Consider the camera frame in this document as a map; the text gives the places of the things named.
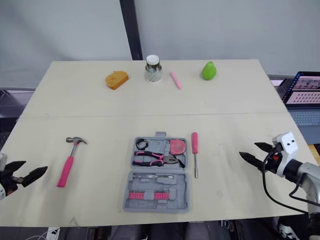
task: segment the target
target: screwdriver shaft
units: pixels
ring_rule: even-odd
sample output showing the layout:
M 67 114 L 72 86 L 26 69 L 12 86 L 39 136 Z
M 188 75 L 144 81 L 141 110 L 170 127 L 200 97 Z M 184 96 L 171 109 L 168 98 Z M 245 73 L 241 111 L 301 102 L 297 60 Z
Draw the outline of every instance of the screwdriver shaft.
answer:
M 197 155 L 194 154 L 194 177 L 198 178 Z

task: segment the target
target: green pear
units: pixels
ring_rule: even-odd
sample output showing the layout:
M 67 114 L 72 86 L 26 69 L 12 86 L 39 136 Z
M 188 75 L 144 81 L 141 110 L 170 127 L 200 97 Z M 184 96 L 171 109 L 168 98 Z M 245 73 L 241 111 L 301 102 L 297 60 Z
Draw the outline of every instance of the green pear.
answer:
M 202 69 L 201 75 L 205 80 L 211 80 L 217 74 L 217 69 L 212 61 L 208 63 Z

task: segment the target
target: pliers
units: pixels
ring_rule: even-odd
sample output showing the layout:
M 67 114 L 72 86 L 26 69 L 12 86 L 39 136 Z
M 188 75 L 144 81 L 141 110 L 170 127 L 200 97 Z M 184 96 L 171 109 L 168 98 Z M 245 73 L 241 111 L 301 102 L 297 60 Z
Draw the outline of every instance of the pliers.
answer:
M 161 167 L 164 164 L 176 164 L 179 163 L 182 168 L 185 168 L 185 165 L 176 157 L 173 156 L 165 156 L 162 153 L 156 153 L 152 151 L 135 151 L 135 156 L 149 156 L 155 158 L 157 160 L 150 161 L 150 162 L 143 162 L 143 161 L 133 161 L 134 165 L 144 166 L 144 167 L 151 167 L 151 166 L 158 166 Z

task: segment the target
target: pink marker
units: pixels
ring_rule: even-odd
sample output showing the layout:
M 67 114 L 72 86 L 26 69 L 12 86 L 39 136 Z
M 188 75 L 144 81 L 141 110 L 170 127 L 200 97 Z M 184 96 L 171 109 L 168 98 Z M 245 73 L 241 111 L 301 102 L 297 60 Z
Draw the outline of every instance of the pink marker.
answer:
M 172 72 L 170 72 L 170 75 L 171 75 L 175 85 L 178 87 L 179 90 L 181 90 L 182 89 L 181 82 L 177 78 L 176 74 L 172 71 Z

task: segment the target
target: table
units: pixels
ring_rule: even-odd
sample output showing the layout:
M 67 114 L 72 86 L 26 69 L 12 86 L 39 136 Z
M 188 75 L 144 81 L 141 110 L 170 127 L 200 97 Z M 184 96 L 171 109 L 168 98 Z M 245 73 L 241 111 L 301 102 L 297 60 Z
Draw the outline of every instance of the table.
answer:
M 292 131 L 297 159 L 315 164 L 303 136 L 258 60 L 214 62 L 218 75 L 205 81 L 199 72 L 206 61 L 161 61 L 163 80 L 157 85 L 143 80 L 143 61 L 53 62 L 2 150 L 9 161 L 27 161 L 16 176 L 40 166 L 48 170 L 1 201 L 0 225 L 106 226 L 298 214 L 268 199 L 261 173 L 238 152 L 263 159 L 254 142 L 271 142 L 273 136 Z M 130 75 L 115 91 L 104 83 L 112 70 Z M 182 90 L 170 79 L 172 70 Z M 219 100 L 224 93 L 230 97 Z M 188 140 L 192 132 L 199 133 L 198 179 L 188 143 L 188 213 L 122 209 L 134 138 L 156 131 Z M 69 136 L 83 137 L 88 145 L 78 147 L 67 186 L 58 188 L 71 150 L 65 142 Z M 272 173 L 266 180 L 277 200 L 307 209 L 289 198 L 292 183 Z M 302 191 L 297 195 L 305 196 Z

